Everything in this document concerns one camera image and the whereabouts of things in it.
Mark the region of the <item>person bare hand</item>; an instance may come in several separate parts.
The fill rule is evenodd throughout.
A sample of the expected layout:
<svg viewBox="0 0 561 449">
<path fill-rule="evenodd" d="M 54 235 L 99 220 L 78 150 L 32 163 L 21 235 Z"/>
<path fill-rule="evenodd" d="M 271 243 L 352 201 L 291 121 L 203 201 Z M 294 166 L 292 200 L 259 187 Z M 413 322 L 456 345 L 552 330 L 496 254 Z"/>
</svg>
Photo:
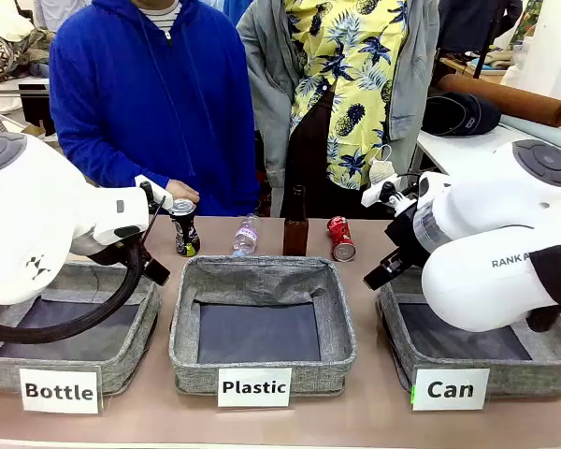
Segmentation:
<svg viewBox="0 0 561 449">
<path fill-rule="evenodd" d="M 169 180 L 165 188 L 174 200 L 189 200 L 194 204 L 200 201 L 199 193 L 182 181 Z"/>
</svg>

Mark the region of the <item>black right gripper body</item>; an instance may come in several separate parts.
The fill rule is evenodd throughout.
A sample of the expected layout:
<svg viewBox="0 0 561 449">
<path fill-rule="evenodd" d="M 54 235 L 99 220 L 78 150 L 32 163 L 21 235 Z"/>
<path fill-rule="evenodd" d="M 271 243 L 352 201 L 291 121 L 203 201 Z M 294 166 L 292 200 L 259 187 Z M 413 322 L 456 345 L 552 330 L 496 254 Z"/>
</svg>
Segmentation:
<svg viewBox="0 0 561 449">
<path fill-rule="evenodd" d="M 396 250 L 407 251 L 414 264 L 412 267 L 422 268 L 430 253 L 422 246 L 414 232 L 413 219 L 417 207 L 409 206 L 400 212 L 395 219 L 387 226 L 385 234 L 396 246 Z"/>
</svg>

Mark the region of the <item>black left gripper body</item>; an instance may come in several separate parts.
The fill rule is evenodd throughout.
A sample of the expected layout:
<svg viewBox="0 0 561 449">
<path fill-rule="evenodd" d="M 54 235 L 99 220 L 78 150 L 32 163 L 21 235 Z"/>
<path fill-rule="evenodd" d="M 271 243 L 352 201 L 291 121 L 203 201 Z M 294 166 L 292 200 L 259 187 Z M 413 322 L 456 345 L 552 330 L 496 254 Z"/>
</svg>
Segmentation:
<svg viewBox="0 0 561 449">
<path fill-rule="evenodd" d="M 159 286 L 164 286 L 170 271 L 156 260 L 144 244 L 142 235 L 135 235 L 121 241 L 123 264 L 136 276 L 144 276 Z"/>
</svg>

